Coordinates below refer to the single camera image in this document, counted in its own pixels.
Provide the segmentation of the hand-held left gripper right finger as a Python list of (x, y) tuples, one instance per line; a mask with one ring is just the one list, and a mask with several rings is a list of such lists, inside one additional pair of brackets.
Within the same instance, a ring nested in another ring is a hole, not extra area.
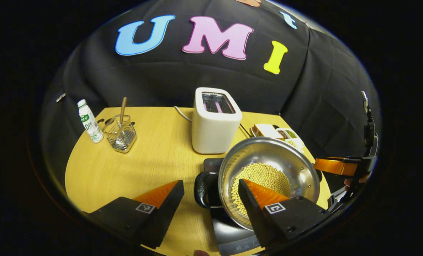
[(238, 193), (262, 247), (302, 239), (332, 215), (303, 196), (287, 198), (247, 179), (238, 181)]

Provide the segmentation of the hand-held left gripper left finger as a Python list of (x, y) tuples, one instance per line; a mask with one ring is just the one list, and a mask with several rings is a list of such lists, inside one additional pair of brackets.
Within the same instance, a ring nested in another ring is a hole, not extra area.
[(174, 180), (133, 199), (118, 197), (93, 212), (83, 211), (83, 214), (129, 245), (156, 249), (183, 196), (183, 181)]

